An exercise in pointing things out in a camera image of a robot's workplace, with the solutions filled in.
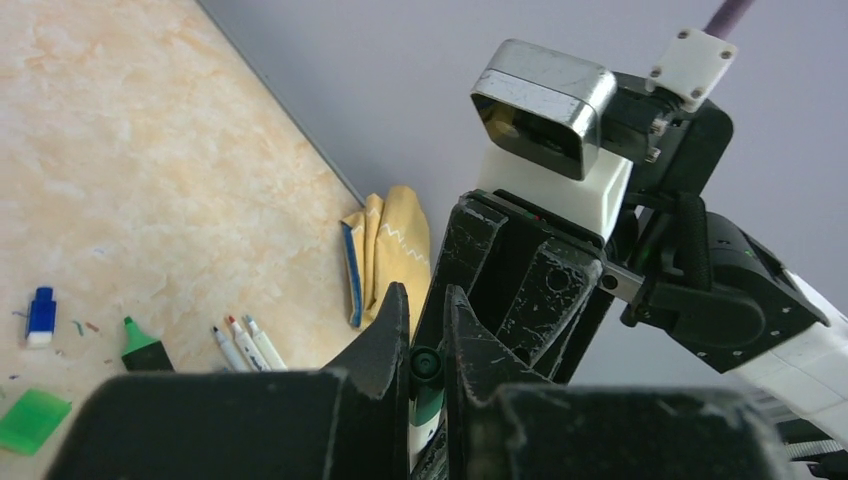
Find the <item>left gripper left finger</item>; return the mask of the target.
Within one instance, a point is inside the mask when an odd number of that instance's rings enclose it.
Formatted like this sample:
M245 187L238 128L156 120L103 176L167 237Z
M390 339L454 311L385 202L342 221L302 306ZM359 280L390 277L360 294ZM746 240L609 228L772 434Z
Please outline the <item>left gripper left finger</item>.
M408 477L409 320L406 289L393 282L375 320L325 366L339 380L327 479Z

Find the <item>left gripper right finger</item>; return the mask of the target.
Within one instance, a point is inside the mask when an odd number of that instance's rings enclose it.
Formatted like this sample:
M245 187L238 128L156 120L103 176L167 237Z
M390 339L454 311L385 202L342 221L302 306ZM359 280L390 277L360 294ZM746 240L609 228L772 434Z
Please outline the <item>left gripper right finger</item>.
M549 380L527 366L478 319L464 289L450 285L443 314L448 477L511 479L511 443L523 434L499 389Z

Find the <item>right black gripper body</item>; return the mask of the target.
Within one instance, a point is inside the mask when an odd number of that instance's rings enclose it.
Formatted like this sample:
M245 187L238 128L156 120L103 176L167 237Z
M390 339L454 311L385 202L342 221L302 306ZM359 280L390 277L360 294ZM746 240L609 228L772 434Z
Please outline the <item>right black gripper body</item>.
M619 214L609 240L504 190L475 190L471 199L506 217L492 241L481 279L470 288L474 308L511 312L538 296L551 306L553 294L568 296L567 307L578 303L584 290L603 298L622 293L625 280L613 274L623 267L636 243L636 214Z

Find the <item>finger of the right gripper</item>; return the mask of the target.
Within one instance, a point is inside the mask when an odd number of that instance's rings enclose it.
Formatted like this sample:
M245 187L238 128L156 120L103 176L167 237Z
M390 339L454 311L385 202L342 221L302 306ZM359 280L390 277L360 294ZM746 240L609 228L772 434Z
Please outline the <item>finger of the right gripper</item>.
M443 311L450 285L469 293L477 282L507 216L464 195L451 210L413 344L438 348L443 338Z
M530 256L496 337L543 377L567 384L586 350L584 313L604 271L589 245L551 238Z

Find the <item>white green-tip pen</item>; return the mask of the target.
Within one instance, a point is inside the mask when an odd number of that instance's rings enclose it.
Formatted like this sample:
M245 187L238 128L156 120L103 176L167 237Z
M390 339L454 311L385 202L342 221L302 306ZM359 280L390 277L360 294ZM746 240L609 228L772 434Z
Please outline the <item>white green-tip pen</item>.
M434 348L415 346L410 357L409 461L413 471L436 435L444 403L444 360Z

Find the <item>black green highlighter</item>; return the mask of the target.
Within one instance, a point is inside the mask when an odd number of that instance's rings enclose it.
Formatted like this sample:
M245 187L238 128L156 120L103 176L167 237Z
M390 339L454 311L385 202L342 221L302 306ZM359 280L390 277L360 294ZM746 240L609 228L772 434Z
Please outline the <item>black green highlighter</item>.
M121 360L127 371L174 371L174 366L159 339L146 334L132 317L125 317L123 322L127 342Z

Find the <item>bright green square cap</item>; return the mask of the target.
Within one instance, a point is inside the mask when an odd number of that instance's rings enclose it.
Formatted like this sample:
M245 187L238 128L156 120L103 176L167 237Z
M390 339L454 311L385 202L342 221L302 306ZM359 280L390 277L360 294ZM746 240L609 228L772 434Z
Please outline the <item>bright green square cap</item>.
M71 410L72 403L56 395L27 390L1 418L1 448L35 455Z

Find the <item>blue pen cap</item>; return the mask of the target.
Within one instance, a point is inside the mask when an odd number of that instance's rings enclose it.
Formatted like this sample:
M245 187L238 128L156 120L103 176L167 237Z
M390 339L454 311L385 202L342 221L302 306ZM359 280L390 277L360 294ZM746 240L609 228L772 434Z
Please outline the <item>blue pen cap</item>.
M28 348L42 348L54 337L57 302L52 287L41 286L30 303L24 341Z

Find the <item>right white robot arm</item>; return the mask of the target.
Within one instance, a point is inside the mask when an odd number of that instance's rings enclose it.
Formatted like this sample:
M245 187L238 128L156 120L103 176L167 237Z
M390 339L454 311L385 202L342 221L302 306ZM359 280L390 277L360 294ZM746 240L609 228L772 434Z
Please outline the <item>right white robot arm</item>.
M510 192L469 192L451 212L416 346L441 346L452 285L508 349L560 384L615 300L626 305L625 325L663 330L717 372L745 372L780 348L798 348L785 367L822 362L847 382L846 368L811 343L817 331L839 335L829 308L688 192L627 195L609 239Z

